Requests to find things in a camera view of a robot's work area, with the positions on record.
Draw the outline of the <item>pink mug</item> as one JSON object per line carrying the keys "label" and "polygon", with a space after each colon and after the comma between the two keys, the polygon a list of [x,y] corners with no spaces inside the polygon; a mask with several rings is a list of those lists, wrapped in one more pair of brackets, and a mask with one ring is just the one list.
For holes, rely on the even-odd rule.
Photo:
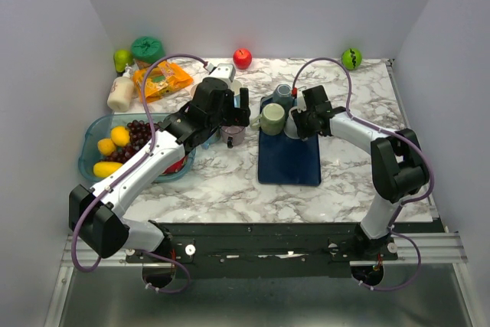
{"label": "pink mug", "polygon": [[190,96],[191,96],[191,98],[192,98],[192,99],[194,98],[194,95],[196,94],[196,91],[197,91],[198,85],[199,85],[199,83],[195,84],[195,85],[194,85],[194,86],[191,88],[191,91],[190,91]]}

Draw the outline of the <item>blue butterfly mug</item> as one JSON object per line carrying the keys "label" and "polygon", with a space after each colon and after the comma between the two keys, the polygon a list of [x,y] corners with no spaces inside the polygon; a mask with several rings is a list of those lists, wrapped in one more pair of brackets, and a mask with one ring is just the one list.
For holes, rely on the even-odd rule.
{"label": "blue butterfly mug", "polygon": [[201,148],[204,150],[208,150],[213,143],[214,143],[214,139],[209,138],[208,140],[206,140],[204,143],[201,144]]}

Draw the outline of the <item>light blue hexagonal mug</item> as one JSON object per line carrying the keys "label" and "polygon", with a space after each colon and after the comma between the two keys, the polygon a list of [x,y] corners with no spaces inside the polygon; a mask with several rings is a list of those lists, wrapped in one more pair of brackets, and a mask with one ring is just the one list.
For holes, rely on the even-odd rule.
{"label": "light blue hexagonal mug", "polygon": [[239,80],[234,80],[231,84],[231,90],[234,92],[234,106],[240,107],[240,89],[242,83]]}

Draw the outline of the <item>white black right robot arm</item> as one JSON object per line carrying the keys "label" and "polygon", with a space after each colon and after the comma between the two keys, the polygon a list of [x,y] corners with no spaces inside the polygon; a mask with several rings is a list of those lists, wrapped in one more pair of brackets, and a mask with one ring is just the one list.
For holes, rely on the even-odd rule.
{"label": "white black right robot arm", "polygon": [[393,131],[353,116],[345,107],[333,107],[322,86],[293,90],[296,107],[291,116],[300,139],[333,136],[365,151],[371,157],[375,196],[356,226],[352,250],[367,260],[389,237],[405,201],[430,180],[415,132]]}

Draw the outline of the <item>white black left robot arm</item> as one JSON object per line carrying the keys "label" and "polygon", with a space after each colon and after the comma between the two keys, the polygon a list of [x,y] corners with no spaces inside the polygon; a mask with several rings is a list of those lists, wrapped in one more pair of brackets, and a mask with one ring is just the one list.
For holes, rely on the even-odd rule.
{"label": "white black left robot arm", "polygon": [[164,118],[128,162],[91,188],[78,185],[69,195],[69,226],[101,258],[129,248],[143,250],[154,262],[163,261],[170,244],[163,231],[150,221],[130,221],[124,215],[136,197],[223,126],[250,123],[249,92],[240,88],[240,105],[234,93],[216,77],[206,77],[192,100]]}

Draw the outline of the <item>purple mug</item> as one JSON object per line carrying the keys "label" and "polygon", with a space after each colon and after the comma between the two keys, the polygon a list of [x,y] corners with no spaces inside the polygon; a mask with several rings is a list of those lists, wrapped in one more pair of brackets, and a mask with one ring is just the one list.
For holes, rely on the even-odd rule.
{"label": "purple mug", "polygon": [[222,126],[220,128],[220,137],[232,149],[240,145],[245,139],[246,128],[244,126]]}

